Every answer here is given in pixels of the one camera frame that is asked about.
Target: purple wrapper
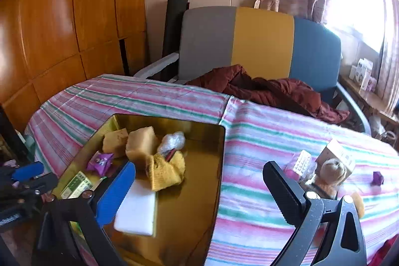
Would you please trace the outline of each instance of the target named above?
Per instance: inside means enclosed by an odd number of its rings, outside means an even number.
[[[380,172],[373,172],[373,185],[381,186],[384,184],[384,176]]]
[[[111,166],[114,154],[101,154],[96,152],[87,164],[86,170],[96,171],[101,177],[105,175]]]

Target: yellow cushion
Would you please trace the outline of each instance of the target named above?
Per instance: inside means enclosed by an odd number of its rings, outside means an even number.
[[[270,10],[237,8],[231,64],[265,79],[289,76],[294,44],[294,17]]]

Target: yellow cloth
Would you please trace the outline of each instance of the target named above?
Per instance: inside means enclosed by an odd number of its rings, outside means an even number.
[[[148,159],[148,177],[151,190],[157,192],[172,185],[180,184],[184,179],[186,164],[180,151],[175,152],[169,162],[161,154],[150,156]]]

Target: screw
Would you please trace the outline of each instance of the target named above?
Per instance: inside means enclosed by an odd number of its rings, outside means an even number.
[[[352,196],[345,195],[345,196],[344,196],[344,201],[345,201],[346,203],[351,204],[351,203],[353,203],[353,198],[352,198]]]
[[[315,192],[312,190],[306,192],[306,197],[310,200],[315,200],[316,198],[320,198]]]
[[[82,193],[82,197],[83,198],[91,198],[93,196],[93,191],[92,190],[85,190],[83,193]]]
[[[47,196],[47,198],[46,198],[46,202],[49,202],[49,203],[54,200],[55,200],[55,196],[53,194],[51,194],[50,196]]]

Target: plastic bag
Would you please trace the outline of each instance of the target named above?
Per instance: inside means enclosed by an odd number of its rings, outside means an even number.
[[[158,147],[157,153],[166,156],[172,149],[181,150],[186,143],[184,133],[177,131],[173,134],[167,134],[162,138],[161,144]]]
[[[381,124],[381,118],[376,114],[373,113],[373,115],[369,117],[369,123],[372,129],[372,137],[377,137],[385,132],[385,128]]]
[[[308,178],[308,175],[313,175],[315,170],[315,162],[312,161],[312,156],[305,150],[293,155],[292,160],[284,168],[285,174],[295,180],[301,182]]]

